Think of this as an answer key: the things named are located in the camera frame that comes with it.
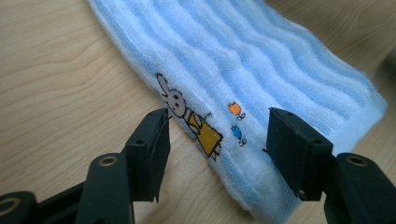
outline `striped towel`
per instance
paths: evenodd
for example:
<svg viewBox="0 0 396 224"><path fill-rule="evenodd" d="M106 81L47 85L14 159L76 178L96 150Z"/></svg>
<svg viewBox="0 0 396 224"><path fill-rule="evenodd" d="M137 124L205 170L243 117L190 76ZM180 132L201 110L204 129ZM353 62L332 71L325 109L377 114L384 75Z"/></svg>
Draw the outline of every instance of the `striped towel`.
<svg viewBox="0 0 396 224"><path fill-rule="evenodd" d="M269 107L350 151L387 103L367 77L261 0L89 0L137 74L196 140L226 189L261 223L299 204L263 152Z"/></svg>

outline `wood grain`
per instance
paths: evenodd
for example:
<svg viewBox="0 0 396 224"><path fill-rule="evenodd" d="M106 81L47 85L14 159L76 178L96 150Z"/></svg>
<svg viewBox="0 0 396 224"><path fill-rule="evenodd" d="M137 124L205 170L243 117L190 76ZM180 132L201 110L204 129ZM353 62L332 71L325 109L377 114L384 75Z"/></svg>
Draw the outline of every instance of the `wood grain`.
<svg viewBox="0 0 396 224"><path fill-rule="evenodd" d="M387 99L386 116L355 152L396 184L396 74L382 64L396 47L396 2L267 3L367 73ZM0 194L30 190L42 201L80 183L92 159L120 152L162 107L85 1L1 1L0 50ZM160 203L136 203L138 223L253 223L174 121L171 136ZM290 223L325 223L322 205L303 204Z"/></svg>

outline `rabbit print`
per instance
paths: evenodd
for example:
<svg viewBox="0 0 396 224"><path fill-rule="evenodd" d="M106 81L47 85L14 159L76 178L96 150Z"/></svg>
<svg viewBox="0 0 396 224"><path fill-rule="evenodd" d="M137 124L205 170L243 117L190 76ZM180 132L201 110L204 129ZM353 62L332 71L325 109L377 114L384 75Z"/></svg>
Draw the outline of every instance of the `rabbit print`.
<svg viewBox="0 0 396 224"><path fill-rule="evenodd" d="M220 154L222 135L206 122L210 114L202 118L202 116L188 108L181 92L175 89L169 89L168 83L162 74L157 74L157 80L161 89L163 89L163 93L161 93L162 100L168 104L169 108L178 118L186 122L195 134L206 156L216 160L216 157Z"/></svg>

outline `orange flower print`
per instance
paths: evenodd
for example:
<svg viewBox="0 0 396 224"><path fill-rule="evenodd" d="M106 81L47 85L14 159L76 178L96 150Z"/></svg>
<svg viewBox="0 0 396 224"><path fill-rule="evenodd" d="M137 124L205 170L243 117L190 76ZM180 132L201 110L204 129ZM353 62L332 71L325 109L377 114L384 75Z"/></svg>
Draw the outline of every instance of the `orange flower print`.
<svg viewBox="0 0 396 224"><path fill-rule="evenodd" d="M234 115L236 115L237 120L242 120L245 117L245 113L242 113L241 106L237 104L236 102L233 102L232 104L228 104L228 110Z"/></svg>

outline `rabbit ear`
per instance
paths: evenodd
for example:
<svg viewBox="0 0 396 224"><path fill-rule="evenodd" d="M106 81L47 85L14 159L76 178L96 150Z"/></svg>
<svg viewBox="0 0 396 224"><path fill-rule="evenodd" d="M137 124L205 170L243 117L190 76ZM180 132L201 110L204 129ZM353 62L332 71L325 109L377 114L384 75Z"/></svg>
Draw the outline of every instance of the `rabbit ear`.
<svg viewBox="0 0 396 224"><path fill-rule="evenodd" d="M163 92L164 92L164 94L161 94L161 98L163 99L164 102L167 103L168 102L167 98L169 95L169 88L168 88L166 79L163 77L163 74L157 73L157 80L161 86L161 89L163 89Z"/></svg>

